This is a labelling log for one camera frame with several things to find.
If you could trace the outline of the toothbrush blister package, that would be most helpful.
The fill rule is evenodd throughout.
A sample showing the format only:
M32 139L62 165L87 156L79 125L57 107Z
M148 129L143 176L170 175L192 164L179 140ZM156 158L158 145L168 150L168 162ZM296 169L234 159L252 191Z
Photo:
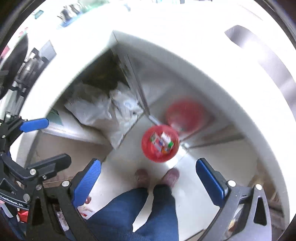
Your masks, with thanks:
M153 133L150 137L150 142L155 147L157 151L161 151L162 146L164 146L162 139L159 137L157 133Z

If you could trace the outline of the green white medicine box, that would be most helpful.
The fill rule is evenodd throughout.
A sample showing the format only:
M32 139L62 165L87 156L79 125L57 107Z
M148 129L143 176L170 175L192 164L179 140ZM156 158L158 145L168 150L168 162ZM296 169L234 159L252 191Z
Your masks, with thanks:
M167 148L168 148L169 150L171 150L171 149L173 148L173 146L174 146L174 142L173 142L173 141L170 141L170 142L168 143L168 145L167 145Z

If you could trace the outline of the orange plastic cup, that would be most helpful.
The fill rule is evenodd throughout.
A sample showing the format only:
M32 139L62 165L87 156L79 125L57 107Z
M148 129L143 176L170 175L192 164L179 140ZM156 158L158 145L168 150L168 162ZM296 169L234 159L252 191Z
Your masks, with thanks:
M169 146L162 146L162 148L161 148L161 154L167 155L170 152L171 152L171 147L169 147Z

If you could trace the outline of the steel pan with lid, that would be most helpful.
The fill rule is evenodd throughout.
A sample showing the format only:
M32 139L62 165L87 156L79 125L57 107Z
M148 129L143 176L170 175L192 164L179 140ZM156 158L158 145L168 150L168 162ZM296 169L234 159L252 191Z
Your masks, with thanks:
M28 42L29 39L27 33L25 33L1 66L1 99L12 86L16 74L22 66L28 51Z

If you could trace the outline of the red plastic basin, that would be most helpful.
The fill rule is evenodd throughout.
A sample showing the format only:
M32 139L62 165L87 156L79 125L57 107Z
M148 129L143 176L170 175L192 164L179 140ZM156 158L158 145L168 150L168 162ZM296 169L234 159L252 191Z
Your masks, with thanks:
M164 163L179 149L178 133L170 126L152 126L142 136L142 152L151 161Z

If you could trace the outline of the black gas stove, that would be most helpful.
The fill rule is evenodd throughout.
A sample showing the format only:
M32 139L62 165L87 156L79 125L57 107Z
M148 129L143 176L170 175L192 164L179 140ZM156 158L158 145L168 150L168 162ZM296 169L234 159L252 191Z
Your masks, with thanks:
M22 96L30 91L40 74L55 56L56 52L50 40L41 49L32 49L29 56L23 61L23 65L15 78Z

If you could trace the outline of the clear plastic bag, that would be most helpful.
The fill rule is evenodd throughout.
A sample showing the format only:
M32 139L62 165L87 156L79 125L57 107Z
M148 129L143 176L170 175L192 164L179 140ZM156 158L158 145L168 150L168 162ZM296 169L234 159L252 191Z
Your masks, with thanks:
M64 106L81 124L100 130L114 149L144 112L130 88L121 82L108 94L79 83Z

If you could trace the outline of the small steel teapot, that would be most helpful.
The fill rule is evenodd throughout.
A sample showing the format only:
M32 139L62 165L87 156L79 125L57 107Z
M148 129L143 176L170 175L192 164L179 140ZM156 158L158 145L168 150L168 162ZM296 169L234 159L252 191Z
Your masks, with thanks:
M74 20L75 17L79 15L79 11L76 11L75 9L68 9L63 8L63 10L60 12L60 15L58 15L58 18L62 20L64 23L68 23L71 20Z

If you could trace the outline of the stainless steel sink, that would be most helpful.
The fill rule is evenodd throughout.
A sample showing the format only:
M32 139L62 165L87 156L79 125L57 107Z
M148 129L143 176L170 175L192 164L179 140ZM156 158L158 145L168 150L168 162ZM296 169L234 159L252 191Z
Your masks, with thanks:
M262 37L240 25L229 28L225 34L267 72L295 114L295 81L273 49Z

